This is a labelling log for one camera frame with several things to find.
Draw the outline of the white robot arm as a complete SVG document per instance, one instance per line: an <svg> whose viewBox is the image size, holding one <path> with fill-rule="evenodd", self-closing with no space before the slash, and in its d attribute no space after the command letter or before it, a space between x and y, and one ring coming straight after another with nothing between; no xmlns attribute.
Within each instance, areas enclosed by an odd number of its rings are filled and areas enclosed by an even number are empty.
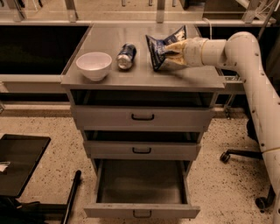
<svg viewBox="0 0 280 224"><path fill-rule="evenodd" d="M214 66L239 74L276 194L273 224L280 224L280 97L263 70L256 37L241 31L229 39L188 38L166 46L164 56L188 67Z"/></svg>

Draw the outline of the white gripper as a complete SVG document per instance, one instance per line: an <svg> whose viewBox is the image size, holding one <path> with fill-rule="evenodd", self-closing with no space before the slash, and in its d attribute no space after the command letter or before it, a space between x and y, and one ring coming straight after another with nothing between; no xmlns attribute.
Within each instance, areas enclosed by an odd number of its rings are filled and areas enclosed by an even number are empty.
<svg viewBox="0 0 280 224"><path fill-rule="evenodd" d="M166 57L164 70L180 70L189 67L202 67L202 48L207 38L188 38L165 47L166 52L184 53L184 58Z"/></svg>

